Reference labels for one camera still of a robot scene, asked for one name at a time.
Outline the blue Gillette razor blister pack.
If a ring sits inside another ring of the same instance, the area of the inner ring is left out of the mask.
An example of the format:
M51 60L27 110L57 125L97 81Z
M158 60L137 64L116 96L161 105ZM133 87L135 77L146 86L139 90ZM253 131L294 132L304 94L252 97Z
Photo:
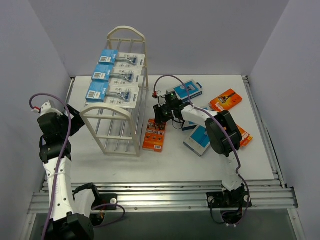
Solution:
M102 50L97 64L111 65L115 68L143 68L145 54L119 52L116 49Z

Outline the aluminium rail frame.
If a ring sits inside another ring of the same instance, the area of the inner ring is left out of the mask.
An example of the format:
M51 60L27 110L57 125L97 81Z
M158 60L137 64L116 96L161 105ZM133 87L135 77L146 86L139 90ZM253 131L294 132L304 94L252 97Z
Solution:
M248 82L241 75L195 75L193 79L203 87L203 94L193 99L196 106L204 106L228 89L242 97L231 115L253 137L238 151L252 209L297 208L295 192L285 186L269 139L261 133L263 125L248 93ZM168 123L162 152L118 155L116 150L129 151L133 146L124 140L103 140L111 150L105 155L88 128L82 127L70 138L72 187L94 183L101 194L117 194L128 212L202 211L208 207L206 194L221 191L222 157L211 148L197 156L184 145L187 136L187 131Z

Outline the upper blue Harry's box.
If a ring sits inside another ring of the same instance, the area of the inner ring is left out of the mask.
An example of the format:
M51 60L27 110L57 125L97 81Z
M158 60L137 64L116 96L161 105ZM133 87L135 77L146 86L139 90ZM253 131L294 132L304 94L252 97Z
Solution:
M203 94L203 87L199 82L195 82L193 79L185 82L184 85L180 84L173 88L169 88L166 93L175 92L177 98L183 102L189 101L187 92L189 93L190 99L196 98Z

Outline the lower blue Harry's box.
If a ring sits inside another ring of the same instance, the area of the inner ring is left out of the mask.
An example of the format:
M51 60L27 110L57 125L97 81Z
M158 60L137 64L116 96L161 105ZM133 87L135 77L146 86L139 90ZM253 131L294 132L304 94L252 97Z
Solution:
M182 119L185 124L182 128L183 131L193 129L197 126L206 127L205 121L209 118L207 110L201 111L188 105L181 111Z

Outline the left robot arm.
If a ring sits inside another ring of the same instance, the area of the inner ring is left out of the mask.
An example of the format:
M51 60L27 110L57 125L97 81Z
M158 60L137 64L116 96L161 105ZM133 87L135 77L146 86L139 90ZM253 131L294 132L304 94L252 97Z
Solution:
M92 240L95 237L90 219L91 210L100 206L101 197L93 183L75 190L71 184L72 146L69 136L84 126L80 113L67 109L69 118L47 101L39 112L37 122L43 135L40 138L40 159L47 176L49 211L41 238L43 240Z

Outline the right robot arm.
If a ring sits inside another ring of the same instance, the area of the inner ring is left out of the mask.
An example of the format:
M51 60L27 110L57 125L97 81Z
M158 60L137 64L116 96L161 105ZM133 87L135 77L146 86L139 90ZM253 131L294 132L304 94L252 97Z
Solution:
M242 177L242 167L238 155L242 135L229 111L210 111L194 105L190 100L183 102L175 92L164 96L164 104L153 106L155 122L164 124L178 119L181 122L193 122L207 131L211 148L220 156L222 164L223 203L234 206L240 201L239 192L248 190Z

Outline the blue harry's box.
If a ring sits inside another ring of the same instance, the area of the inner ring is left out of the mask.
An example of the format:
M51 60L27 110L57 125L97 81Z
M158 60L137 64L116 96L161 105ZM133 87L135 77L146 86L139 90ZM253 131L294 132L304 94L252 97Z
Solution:
M191 134L183 141L183 144L201 157L210 146L210 139L207 129L201 125L197 125Z
M181 111L182 119L185 124L182 128L183 131L193 129L197 126L206 127L205 121L209 118L207 110L201 111L188 105Z
M183 102L189 101L187 92L189 93L190 99L196 98L203 94L203 87L199 82L195 82L193 79L185 82L184 85L180 84L173 88L169 88L166 93L175 92L177 98Z

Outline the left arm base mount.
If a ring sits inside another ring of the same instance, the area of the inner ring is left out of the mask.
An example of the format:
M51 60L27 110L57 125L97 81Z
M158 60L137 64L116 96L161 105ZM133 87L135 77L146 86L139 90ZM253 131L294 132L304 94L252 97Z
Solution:
M100 194L100 198L95 200L91 205L91 209L97 211L115 211L118 203L118 194L116 193L103 193Z

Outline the cream metal-rod shelf rack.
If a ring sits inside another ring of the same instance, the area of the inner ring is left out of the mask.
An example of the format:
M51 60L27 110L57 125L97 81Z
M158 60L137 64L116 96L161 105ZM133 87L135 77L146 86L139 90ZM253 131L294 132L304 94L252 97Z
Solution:
M121 108L107 103L85 103L80 111L86 127L105 155L140 155L141 134L149 91L148 60L146 37L131 26L117 26L107 34L104 49L118 50L120 53L145 54L143 68L124 68L142 70L138 82L109 85L139 87L135 108Z

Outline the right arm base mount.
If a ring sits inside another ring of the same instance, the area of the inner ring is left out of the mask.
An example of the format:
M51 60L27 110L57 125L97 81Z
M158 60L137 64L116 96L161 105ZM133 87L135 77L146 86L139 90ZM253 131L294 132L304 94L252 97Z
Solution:
M248 193L230 193L222 191L207 192L207 206L212 209L245 208L247 206Z

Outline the orange Gillette Fusion box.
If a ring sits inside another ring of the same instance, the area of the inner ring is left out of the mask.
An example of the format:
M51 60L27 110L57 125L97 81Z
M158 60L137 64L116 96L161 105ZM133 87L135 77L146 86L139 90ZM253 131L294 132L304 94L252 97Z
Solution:
M153 118L147 123L142 149L161 153L164 147L166 123L157 124Z

